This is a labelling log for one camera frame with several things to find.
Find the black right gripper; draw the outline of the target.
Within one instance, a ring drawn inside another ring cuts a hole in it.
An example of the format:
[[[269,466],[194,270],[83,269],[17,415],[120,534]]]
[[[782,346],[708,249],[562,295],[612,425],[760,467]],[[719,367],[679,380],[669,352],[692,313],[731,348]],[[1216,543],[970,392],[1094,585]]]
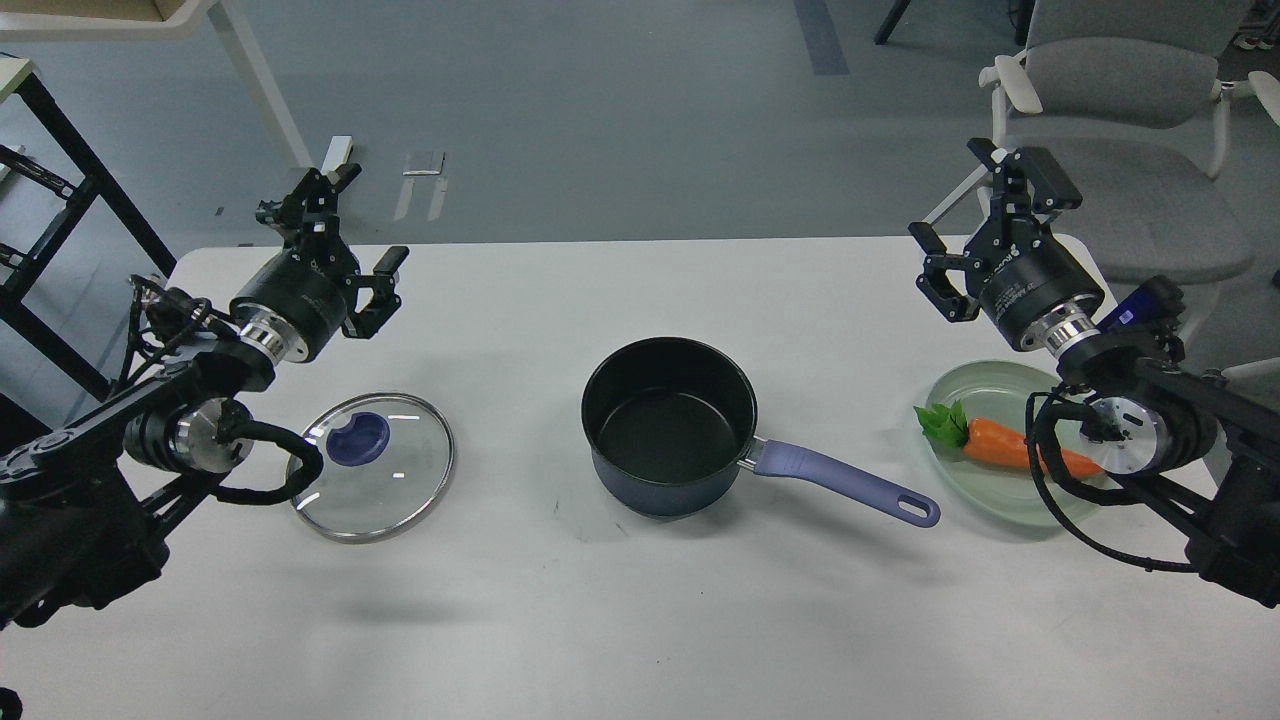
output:
[[[970,138],[966,147],[979,159],[980,176],[991,178],[986,219],[965,255],[948,252],[932,224],[910,223],[924,252],[915,287],[950,323],[973,322],[982,309],[1018,352],[1065,354],[1097,336],[1092,316],[1105,292],[1051,234],[1057,217],[1083,204],[1080,190],[1048,149],[1006,150],[989,138]],[[969,293],[954,286],[950,272],[969,274]]]

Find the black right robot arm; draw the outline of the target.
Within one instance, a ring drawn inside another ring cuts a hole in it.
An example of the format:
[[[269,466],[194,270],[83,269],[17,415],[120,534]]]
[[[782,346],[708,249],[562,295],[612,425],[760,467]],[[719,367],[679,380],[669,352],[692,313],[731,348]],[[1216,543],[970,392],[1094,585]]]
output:
[[[1185,306],[1167,277],[1152,275],[1096,318],[1105,291],[1050,227],[1082,193],[1047,149],[1005,150],[982,137],[966,146],[979,167],[933,215],[987,184],[986,220],[960,254],[931,220],[911,223],[924,254],[916,287],[948,322],[986,315],[1012,350],[1055,357],[1059,386],[1033,393],[1025,410],[1030,474],[1046,507],[1078,536],[1051,486],[1098,506],[1142,503],[1185,537],[1183,561],[1085,543],[1276,607],[1277,414],[1180,368]]]

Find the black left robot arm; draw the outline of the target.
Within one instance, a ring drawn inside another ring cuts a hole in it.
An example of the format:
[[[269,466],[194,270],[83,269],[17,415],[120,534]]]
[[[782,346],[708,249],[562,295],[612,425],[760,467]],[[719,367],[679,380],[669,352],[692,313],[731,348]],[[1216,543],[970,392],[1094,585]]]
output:
[[[159,579],[166,537],[206,498],[270,506],[319,478],[314,445],[237,397],[266,389],[282,363],[311,363],[335,333],[374,337],[399,310],[407,247],[364,274],[340,237],[338,199],[360,173],[305,168],[283,200],[259,205],[282,250],[227,311],[138,278],[137,304],[165,318],[160,350],[100,407],[3,456],[4,626],[105,609]]]

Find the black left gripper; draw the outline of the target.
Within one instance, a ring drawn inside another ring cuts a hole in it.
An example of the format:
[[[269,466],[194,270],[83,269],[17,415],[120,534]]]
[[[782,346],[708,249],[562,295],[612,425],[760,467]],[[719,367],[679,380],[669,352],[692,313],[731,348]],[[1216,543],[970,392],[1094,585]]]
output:
[[[301,168],[284,199],[261,201],[255,210],[255,220],[282,237],[283,250],[230,301],[230,315],[242,327],[264,314],[289,325],[289,363],[311,363],[339,329],[347,338],[371,340],[402,306],[398,270],[410,249],[390,246],[371,274],[358,274],[358,260],[340,238],[338,197],[361,172],[358,163],[328,173]],[[361,290],[370,299],[357,309]]]

